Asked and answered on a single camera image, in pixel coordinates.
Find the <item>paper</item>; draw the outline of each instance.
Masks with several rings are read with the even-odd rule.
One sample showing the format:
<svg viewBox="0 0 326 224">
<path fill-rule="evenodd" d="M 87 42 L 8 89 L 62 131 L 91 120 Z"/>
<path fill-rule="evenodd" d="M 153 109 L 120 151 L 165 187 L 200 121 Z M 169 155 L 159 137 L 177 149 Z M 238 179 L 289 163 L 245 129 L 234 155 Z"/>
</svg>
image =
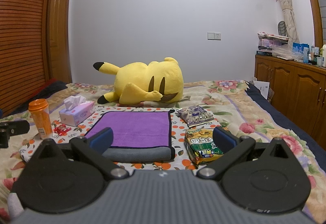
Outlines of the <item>paper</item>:
<svg viewBox="0 0 326 224">
<path fill-rule="evenodd" d="M 267 99 L 268 90 L 269 90 L 269 82 L 266 81 L 254 81 L 254 86 L 256 86 L 259 90 L 261 95 Z"/>
<path fill-rule="evenodd" d="M 86 102 L 86 98 L 84 96 L 78 95 L 78 96 L 70 96 L 66 99 L 64 99 L 64 103 L 66 106 L 66 109 L 70 111 L 74 107 Z"/>
</svg>

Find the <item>red fabric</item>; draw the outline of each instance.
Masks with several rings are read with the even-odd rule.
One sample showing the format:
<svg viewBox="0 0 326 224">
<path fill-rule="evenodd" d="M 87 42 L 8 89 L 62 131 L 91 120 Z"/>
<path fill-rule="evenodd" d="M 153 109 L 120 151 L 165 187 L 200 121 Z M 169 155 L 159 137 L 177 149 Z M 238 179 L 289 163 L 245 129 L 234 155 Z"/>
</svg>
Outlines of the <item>red fabric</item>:
<svg viewBox="0 0 326 224">
<path fill-rule="evenodd" d="M 3 219 L 6 222 L 10 221 L 9 214 L 4 208 L 0 208 L 0 219 Z"/>
<path fill-rule="evenodd" d="M 57 81 L 56 78 L 52 78 L 50 80 L 48 80 L 45 84 L 43 84 L 40 88 L 38 88 L 32 95 L 31 98 L 34 97 L 35 95 L 37 95 L 40 91 L 42 91 L 44 88 L 46 88 L 47 86 L 49 86 L 50 84 L 54 83 L 55 81 Z"/>
</svg>

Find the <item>purple towel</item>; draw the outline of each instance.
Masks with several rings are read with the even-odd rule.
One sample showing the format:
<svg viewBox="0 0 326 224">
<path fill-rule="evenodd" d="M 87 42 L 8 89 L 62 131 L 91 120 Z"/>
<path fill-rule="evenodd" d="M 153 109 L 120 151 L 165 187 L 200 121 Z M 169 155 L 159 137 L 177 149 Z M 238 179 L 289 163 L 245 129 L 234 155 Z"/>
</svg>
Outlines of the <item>purple towel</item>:
<svg viewBox="0 0 326 224">
<path fill-rule="evenodd" d="M 170 112 L 107 112 L 85 137 L 106 127 L 113 130 L 113 148 L 171 147 Z"/>
</svg>

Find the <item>blue gripper pad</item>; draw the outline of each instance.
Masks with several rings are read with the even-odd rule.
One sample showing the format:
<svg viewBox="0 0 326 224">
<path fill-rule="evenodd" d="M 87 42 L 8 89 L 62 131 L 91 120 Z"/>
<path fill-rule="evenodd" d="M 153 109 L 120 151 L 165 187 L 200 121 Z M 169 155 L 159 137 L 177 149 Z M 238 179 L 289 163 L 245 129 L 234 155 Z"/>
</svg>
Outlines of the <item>blue gripper pad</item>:
<svg viewBox="0 0 326 224">
<path fill-rule="evenodd" d="M 239 143 L 239 139 L 232 135 L 225 126 L 217 126 L 214 128 L 213 141 L 223 153 L 233 149 Z"/>
<path fill-rule="evenodd" d="M 113 130 L 110 127 L 102 129 L 100 132 L 87 139 L 89 146 L 100 154 L 111 147 L 112 142 Z"/>
</svg>

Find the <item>metal screw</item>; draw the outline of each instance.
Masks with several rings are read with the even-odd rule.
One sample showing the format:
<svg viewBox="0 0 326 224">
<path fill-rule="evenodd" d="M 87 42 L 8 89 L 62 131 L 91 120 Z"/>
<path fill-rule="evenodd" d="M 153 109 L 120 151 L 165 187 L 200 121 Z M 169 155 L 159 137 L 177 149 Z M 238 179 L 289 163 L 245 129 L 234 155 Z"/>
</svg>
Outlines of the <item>metal screw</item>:
<svg viewBox="0 0 326 224">
<path fill-rule="evenodd" d="M 114 168 L 113 170 L 111 170 L 110 173 L 114 177 L 121 178 L 121 177 L 124 177 L 128 172 L 122 168 Z"/>
<path fill-rule="evenodd" d="M 205 167 L 200 169 L 198 173 L 202 176 L 210 177 L 213 176 L 216 173 L 216 171 L 212 168 Z"/>
<path fill-rule="evenodd" d="M 240 137 L 240 142 L 244 141 L 245 139 L 250 139 L 249 136 L 241 136 Z"/>
<path fill-rule="evenodd" d="M 84 143 L 86 143 L 87 139 L 84 136 L 78 136 L 77 139 L 82 139 Z"/>
</svg>

